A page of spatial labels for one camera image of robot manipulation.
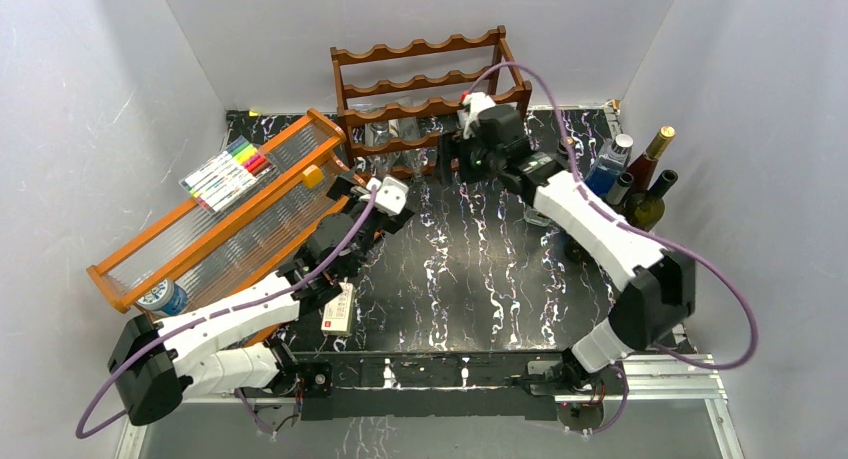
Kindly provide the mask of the clear bottle without cap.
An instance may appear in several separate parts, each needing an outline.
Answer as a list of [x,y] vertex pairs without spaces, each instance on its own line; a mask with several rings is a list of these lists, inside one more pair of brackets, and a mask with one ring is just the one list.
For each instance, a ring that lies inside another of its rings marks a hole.
[[[422,140],[422,137],[419,137],[417,134],[410,134],[408,132],[404,132],[402,139],[405,143],[409,143]],[[402,157],[406,165],[412,171],[413,178],[416,181],[422,179],[424,176],[424,169],[427,167],[429,162],[427,150],[422,147],[413,148],[410,150],[403,151]]]

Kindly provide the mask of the blue square bottle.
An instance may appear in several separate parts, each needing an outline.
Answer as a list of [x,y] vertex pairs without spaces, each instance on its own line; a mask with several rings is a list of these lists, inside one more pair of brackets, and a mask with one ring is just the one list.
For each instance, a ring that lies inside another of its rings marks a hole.
[[625,171],[633,144],[633,138],[623,133],[606,141],[584,178],[585,186],[598,197],[606,195]]

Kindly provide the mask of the green bottle with tan label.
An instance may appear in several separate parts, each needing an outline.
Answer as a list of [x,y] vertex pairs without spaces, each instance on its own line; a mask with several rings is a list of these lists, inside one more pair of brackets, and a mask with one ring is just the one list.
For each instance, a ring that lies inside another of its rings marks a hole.
[[615,180],[608,193],[605,195],[604,201],[613,210],[620,210],[623,207],[625,197],[630,191],[634,182],[634,177],[629,172],[623,172]]

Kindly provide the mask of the dark red gold-capped bottle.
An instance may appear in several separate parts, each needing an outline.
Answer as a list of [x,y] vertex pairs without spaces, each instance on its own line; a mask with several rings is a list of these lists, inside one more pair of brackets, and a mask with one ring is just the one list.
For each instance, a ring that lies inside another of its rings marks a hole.
[[629,194],[644,192],[649,188],[659,159],[676,136],[676,130],[670,125],[662,126],[651,140],[645,151],[631,162],[626,172],[632,178]]

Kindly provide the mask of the green bottle with white label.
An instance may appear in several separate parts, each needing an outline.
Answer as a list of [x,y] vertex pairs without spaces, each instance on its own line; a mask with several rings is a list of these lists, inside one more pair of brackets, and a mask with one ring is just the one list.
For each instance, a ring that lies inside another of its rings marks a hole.
[[632,227],[650,232],[664,216],[665,195],[677,183],[677,180],[678,173],[666,169],[648,190],[633,193],[626,200],[623,210],[626,222]]

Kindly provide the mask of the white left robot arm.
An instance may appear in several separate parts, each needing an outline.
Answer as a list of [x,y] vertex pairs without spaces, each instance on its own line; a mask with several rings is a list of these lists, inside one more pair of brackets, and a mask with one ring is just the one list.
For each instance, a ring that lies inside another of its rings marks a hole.
[[309,393],[327,393],[329,373],[299,364],[281,341],[236,344],[314,311],[329,321],[351,314],[350,281],[361,272],[369,250],[415,214],[408,193],[408,185],[391,176],[361,186],[352,173],[343,173],[328,195],[346,196],[349,205],[322,219],[299,250],[259,282],[193,312],[128,320],[107,362],[123,416],[135,426],[148,425],[189,397],[244,388],[286,395],[301,386]]

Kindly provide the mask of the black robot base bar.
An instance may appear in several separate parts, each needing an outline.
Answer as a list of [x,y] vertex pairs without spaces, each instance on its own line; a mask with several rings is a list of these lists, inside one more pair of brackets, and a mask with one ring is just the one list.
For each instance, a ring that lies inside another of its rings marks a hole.
[[297,352],[294,365],[281,384],[247,386],[245,396],[290,405],[304,421],[512,416],[595,427],[624,391],[610,368],[571,383],[556,350]]

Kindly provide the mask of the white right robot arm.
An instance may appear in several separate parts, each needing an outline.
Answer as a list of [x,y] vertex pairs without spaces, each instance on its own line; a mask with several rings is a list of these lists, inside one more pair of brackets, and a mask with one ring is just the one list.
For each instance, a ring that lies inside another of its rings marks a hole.
[[607,318],[562,354],[565,384],[590,392],[605,367],[646,350],[694,312],[695,262],[629,231],[622,216],[574,178],[561,156],[531,146],[511,106],[472,93],[463,110],[462,132],[439,140],[439,175],[457,172],[465,183],[497,179],[576,240],[619,292]]

